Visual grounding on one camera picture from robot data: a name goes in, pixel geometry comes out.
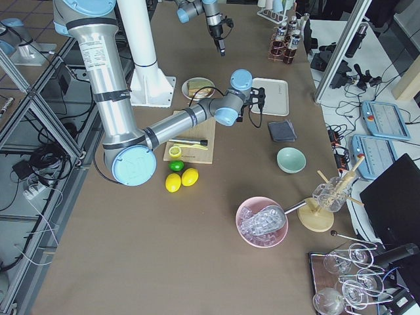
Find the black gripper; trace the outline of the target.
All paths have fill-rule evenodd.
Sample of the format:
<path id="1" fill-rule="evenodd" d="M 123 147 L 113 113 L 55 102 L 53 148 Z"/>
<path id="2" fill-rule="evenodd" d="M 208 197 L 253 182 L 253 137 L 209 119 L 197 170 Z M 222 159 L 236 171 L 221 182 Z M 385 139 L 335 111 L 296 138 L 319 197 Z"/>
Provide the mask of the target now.
<path id="1" fill-rule="evenodd" d="M 221 56 L 226 55 L 226 48 L 223 40 L 223 26 L 222 23 L 216 25 L 208 25 L 209 34 L 215 42 L 217 51 L 220 52 Z"/>

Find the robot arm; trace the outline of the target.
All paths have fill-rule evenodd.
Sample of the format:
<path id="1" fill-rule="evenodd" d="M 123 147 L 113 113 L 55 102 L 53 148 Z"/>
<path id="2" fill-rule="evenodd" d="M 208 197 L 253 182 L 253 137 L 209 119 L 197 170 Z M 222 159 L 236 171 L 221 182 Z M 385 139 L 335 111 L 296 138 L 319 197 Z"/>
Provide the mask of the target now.
<path id="1" fill-rule="evenodd" d="M 148 181 L 156 170 L 154 149 L 213 117 L 233 125 L 251 99 L 252 75 L 236 70 L 221 98 L 204 98 L 150 127 L 139 129 L 135 106 L 169 106 L 173 84 L 159 69 L 144 1 L 55 1 L 58 33 L 79 44 L 105 138 L 104 162 L 126 186 Z"/>
<path id="2" fill-rule="evenodd" d="M 226 48 L 224 44 L 223 25 L 232 27 L 231 19 L 224 16 L 216 0 L 195 0 L 175 1 L 178 6 L 177 16 L 181 23 L 187 23 L 191 19 L 204 14 L 209 35 L 213 38 L 214 44 L 221 56 L 225 56 Z"/>

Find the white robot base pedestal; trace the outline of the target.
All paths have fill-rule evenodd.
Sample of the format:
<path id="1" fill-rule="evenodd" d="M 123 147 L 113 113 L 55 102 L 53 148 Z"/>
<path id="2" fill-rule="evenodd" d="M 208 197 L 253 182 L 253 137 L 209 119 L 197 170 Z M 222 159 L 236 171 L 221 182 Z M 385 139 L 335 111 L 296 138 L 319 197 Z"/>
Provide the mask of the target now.
<path id="1" fill-rule="evenodd" d="M 158 66 L 146 2 L 121 0 L 117 4 L 135 66 L 130 83 L 131 104 L 170 107 L 176 78 L 167 77 Z"/>

